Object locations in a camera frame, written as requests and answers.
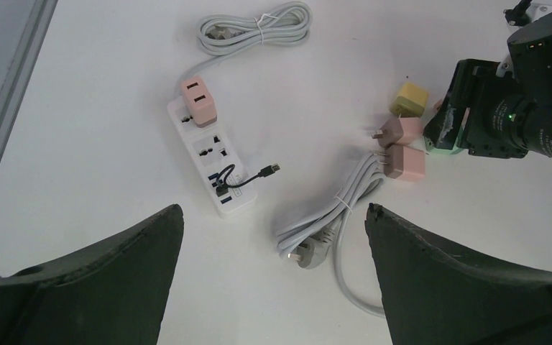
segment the white table surface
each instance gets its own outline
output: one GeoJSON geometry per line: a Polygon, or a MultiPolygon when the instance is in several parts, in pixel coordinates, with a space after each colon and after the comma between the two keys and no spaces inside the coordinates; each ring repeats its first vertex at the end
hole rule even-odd
{"type": "MultiPolygon", "coordinates": [[[[206,59],[193,36],[199,18],[257,16],[279,2],[60,1],[1,161],[0,275],[178,203],[185,238],[160,344],[390,343],[386,322],[339,292],[331,260],[311,271],[282,261],[272,231],[328,202],[360,152],[377,148],[369,135],[408,77],[434,102],[458,60],[502,58],[502,10],[515,2],[308,0],[306,45],[260,47],[202,73],[249,170],[282,167],[257,181],[254,209],[224,221],[166,104],[180,74],[206,59]]],[[[389,181],[372,201],[473,249],[552,270],[552,160],[431,155],[427,171],[415,185],[389,181]]],[[[351,218],[344,273],[377,303],[365,211],[351,218]]]]}

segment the white power strip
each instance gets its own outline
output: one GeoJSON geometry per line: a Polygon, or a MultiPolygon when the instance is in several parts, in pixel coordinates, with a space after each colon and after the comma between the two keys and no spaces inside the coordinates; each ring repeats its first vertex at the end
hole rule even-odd
{"type": "Polygon", "coordinates": [[[227,180],[228,184],[236,185],[249,178],[249,174],[219,123],[216,122],[204,128],[196,126],[183,97],[170,102],[167,108],[170,119],[175,124],[219,215],[222,218],[228,218],[250,208],[257,199],[257,190],[253,182],[241,188],[231,188],[221,197],[216,194],[216,176],[230,164],[235,164],[236,168],[227,180]]]}

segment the metal frame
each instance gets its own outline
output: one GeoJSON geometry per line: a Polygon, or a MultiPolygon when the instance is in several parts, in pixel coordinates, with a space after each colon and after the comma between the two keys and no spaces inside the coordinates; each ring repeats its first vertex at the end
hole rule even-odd
{"type": "Polygon", "coordinates": [[[0,93],[0,162],[58,0],[36,0],[0,93]]]}

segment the white power cable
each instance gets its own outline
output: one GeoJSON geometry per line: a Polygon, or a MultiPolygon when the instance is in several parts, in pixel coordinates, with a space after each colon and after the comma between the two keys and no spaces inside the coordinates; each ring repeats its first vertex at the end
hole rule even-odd
{"type": "Polygon", "coordinates": [[[299,1],[275,7],[259,19],[227,15],[204,17],[198,23],[196,36],[202,51],[214,58],[190,68],[180,78],[178,85],[205,68],[256,45],[281,47],[300,45],[310,37],[311,24],[310,7],[299,1]]]}
{"type": "Polygon", "coordinates": [[[380,164],[380,158],[376,154],[368,152],[363,155],[342,189],[327,207],[281,229],[277,235],[280,241],[278,243],[280,257],[288,258],[297,256],[296,249],[308,237],[317,234],[324,228],[335,229],[339,224],[339,232],[333,248],[333,263],[339,288],[344,296],[361,310],[384,317],[383,307],[370,305],[360,300],[348,289],[341,271],[340,255],[341,242],[351,209],[359,199],[377,191],[385,180],[385,175],[380,170],[380,164]]]}

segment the yellow charger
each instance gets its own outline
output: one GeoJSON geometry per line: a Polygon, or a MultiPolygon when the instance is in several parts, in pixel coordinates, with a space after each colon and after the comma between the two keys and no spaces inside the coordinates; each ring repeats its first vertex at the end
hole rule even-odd
{"type": "Polygon", "coordinates": [[[397,93],[390,112],[400,117],[421,117],[428,101],[428,91],[407,82],[397,93]]]}

